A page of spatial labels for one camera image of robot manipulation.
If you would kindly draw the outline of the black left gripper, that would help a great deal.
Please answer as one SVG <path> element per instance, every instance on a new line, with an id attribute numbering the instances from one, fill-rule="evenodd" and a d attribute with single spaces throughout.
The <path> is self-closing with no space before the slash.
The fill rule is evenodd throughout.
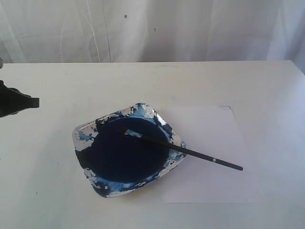
<path id="1" fill-rule="evenodd" d="M 40 99 L 32 98 L 15 88 L 8 88 L 0 81 L 0 116 L 15 115 L 20 111 L 39 108 Z"/>

